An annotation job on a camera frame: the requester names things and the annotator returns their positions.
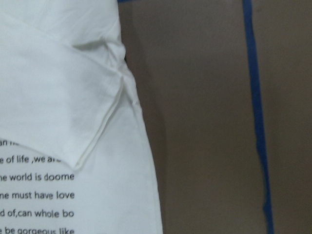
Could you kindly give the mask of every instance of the brown background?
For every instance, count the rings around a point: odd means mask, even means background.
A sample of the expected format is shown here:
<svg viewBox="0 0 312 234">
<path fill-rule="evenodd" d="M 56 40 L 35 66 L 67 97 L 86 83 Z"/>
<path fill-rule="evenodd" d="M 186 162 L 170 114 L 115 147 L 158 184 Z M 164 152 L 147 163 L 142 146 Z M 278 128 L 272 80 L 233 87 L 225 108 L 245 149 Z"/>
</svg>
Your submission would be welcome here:
<svg viewBox="0 0 312 234">
<path fill-rule="evenodd" d="M 312 233 L 311 0 L 255 0 L 277 234 Z M 240 0 L 120 4 L 166 234 L 265 234 Z"/>
</svg>

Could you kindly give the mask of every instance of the blue tape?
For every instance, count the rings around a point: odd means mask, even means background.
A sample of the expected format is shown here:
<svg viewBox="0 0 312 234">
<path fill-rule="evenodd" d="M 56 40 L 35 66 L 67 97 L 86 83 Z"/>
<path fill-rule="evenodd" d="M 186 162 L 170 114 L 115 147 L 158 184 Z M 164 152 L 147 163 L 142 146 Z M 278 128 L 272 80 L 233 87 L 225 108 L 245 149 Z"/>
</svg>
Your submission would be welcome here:
<svg viewBox="0 0 312 234">
<path fill-rule="evenodd" d="M 124 2 L 124 1 L 132 1 L 132 0 L 118 0 L 118 2 Z"/>
<path fill-rule="evenodd" d="M 265 203 L 263 206 L 263 211 L 267 221 L 268 234 L 274 234 L 268 157 L 265 142 L 264 121 L 261 102 L 260 76 L 257 59 L 257 48 L 253 29 L 252 0 L 243 0 L 243 11 L 246 30 L 250 84 L 253 102 L 254 128 L 257 139 L 257 151 L 260 156 L 264 176 Z"/>
</svg>

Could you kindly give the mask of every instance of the fabric fold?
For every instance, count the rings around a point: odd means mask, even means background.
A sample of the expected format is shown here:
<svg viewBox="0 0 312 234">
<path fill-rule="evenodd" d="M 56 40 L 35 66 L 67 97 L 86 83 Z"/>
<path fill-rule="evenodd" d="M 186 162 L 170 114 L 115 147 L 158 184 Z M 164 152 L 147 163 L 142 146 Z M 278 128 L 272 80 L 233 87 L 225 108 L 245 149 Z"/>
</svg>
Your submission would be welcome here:
<svg viewBox="0 0 312 234">
<path fill-rule="evenodd" d="M 122 74 L 0 12 L 0 137 L 79 168 L 114 110 Z"/>
</svg>

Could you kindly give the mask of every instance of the blue painter's tape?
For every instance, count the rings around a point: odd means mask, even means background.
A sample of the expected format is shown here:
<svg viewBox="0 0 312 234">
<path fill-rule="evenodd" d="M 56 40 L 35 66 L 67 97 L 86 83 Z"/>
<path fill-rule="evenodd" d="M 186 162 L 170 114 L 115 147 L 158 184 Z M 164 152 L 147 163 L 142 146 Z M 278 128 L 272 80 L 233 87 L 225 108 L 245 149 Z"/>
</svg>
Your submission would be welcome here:
<svg viewBox="0 0 312 234">
<path fill-rule="evenodd" d="M 124 2 L 124 1 L 132 1 L 132 0 L 118 0 L 118 2 Z"/>
<path fill-rule="evenodd" d="M 254 38 L 253 29 L 253 6 L 252 0 L 243 0 L 244 21 L 246 30 L 246 42 L 248 51 L 248 63 L 250 84 L 252 91 L 254 127 L 257 140 L 257 151 L 263 168 L 264 185 L 265 185 L 265 203 L 263 210 L 267 220 L 268 234 L 274 234 L 273 213 L 271 204 L 271 190 L 268 169 L 268 157 L 266 150 L 264 120 L 261 102 L 260 76 L 257 59 L 257 48 Z"/>
</svg>

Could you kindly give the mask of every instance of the white t-shirt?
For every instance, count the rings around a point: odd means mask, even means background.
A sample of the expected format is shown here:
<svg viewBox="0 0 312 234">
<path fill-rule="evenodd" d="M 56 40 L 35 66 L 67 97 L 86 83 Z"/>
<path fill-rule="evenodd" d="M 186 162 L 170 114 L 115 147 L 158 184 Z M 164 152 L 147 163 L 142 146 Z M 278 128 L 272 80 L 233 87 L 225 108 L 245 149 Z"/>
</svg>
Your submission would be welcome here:
<svg viewBox="0 0 312 234">
<path fill-rule="evenodd" d="M 0 31 L 0 234 L 161 234 L 117 1 L 0 0 Z"/>
</svg>

